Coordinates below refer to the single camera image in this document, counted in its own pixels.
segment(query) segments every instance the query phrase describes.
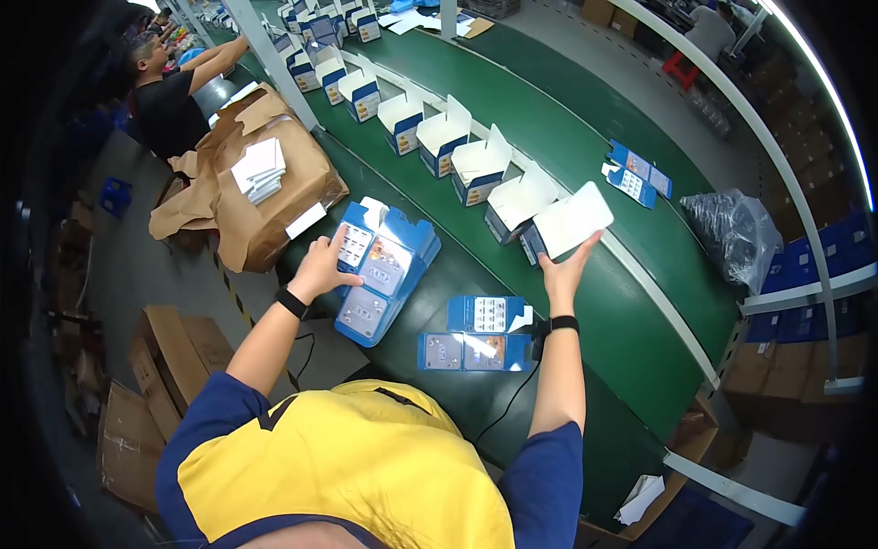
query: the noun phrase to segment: black t-shirt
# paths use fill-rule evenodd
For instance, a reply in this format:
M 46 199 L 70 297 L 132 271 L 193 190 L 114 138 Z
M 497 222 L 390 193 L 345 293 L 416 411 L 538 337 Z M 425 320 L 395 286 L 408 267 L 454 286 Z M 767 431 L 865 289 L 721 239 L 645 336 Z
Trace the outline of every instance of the black t-shirt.
M 194 72 L 175 69 L 160 82 L 134 89 L 134 117 L 146 145 L 163 160 L 195 150 L 211 129 L 189 95 Z

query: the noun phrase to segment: brown kraft paper package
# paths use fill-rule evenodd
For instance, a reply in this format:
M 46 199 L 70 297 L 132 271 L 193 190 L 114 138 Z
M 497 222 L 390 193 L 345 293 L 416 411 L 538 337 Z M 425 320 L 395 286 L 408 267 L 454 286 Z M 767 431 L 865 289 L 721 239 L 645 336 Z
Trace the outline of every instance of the brown kraft paper package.
M 152 212 L 149 233 L 161 240 L 182 229 L 217 228 L 219 258 L 235 272 L 266 272 L 290 241 L 286 228 L 320 202 L 338 204 L 348 186 L 323 149 L 284 100 L 267 84 L 218 111 L 214 129 L 195 151 L 170 159 L 174 171 L 192 185 Z M 231 168 L 245 149 L 276 137 L 286 163 L 280 191 L 258 206 L 250 204 Z

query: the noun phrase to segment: person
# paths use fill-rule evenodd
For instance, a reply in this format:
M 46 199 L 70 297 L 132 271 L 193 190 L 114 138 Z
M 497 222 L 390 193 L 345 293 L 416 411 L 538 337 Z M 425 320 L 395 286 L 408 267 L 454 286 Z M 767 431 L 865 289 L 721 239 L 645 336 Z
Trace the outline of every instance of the person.
M 162 8 L 152 22 L 147 25 L 146 30 L 155 33 L 159 37 L 159 41 L 163 44 L 165 40 L 176 30 L 176 23 L 170 20 L 170 8 Z
M 735 45 L 735 32 L 730 25 L 734 15 L 726 2 L 717 2 L 715 10 L 698 6 L 689 17 L 695 26 L 684 36 L 714 63 L 719 59 L 720 51 Z
M 163 72 L 168 49 L 159 38 L 146 31 L 129 45 L 128 63 L 134 74 L 129 106 L 144 144 L 167 161 L 193 150 L 210 131 L 192 94 L 232 68 L 248 46 L 239 36 L 205 50 L 178 69 Z
M 338 285 L 363 283 L 336 269 L 346 232 L 342 226 L 332 241 L 311 242 L 282 302 L 269 307 L 226 371 L 211 375 L 168 441 L 155 499 L 178 545 L 572 547 L 586 420 L 578 328 L 546 336 L 528 438 L 497 485 L 439 404 L 412 386 L 360 379 L 269 406 L 299 329 L 284 296 L 304 307 Z M 540 256 L 552 318 L 574 315 L 600 238 L 563 263 Z

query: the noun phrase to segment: hair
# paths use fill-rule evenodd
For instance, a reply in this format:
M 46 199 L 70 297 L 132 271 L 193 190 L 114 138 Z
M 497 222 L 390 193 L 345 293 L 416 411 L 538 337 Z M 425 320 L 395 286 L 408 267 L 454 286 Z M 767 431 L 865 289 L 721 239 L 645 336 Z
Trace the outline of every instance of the hair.
M 152 31 L 145 31 L 135 36 L 128 44 L 128 70 L 132 75 L 137 74 L 137 61 L 152 57 L 153 38 L 156 36 L 158 34 Z
M 716 10 L 722 13 L 728 19 L 734 17 L 734 13 L 732 12 L 731 7 L 726 2 L 717 2 Z

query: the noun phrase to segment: man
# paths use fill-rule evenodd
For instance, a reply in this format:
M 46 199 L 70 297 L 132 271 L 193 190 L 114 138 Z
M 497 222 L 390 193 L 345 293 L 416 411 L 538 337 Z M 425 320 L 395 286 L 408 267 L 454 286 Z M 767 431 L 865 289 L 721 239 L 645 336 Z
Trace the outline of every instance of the man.
M 727 3 L 717 2 L 715 11 L 707 6 L 698 6 L 689 17 L 695 26 L 685 34 L 686 38 L 714 63 L 721 50 L 735 45 L 735 32 L 729 25 L 734 15 Z
M 170 8 L 162 8 L 159 14 L 147 26 L 146 30 L 156 33 L 159 41 L 164 43 L 170 34 L 176 30 L 176 23 L 170 20 Z
M 128 51 L 134 73 L 131 113 L 145 144 L 168 160 L 193 150 L 210 131 L 192 94 L 232 68 L 247 51 L 247 41 L 241 36 L 212 47 L 168 73 L 162 73 L 168 49 L 155 33 L 139 34 Z

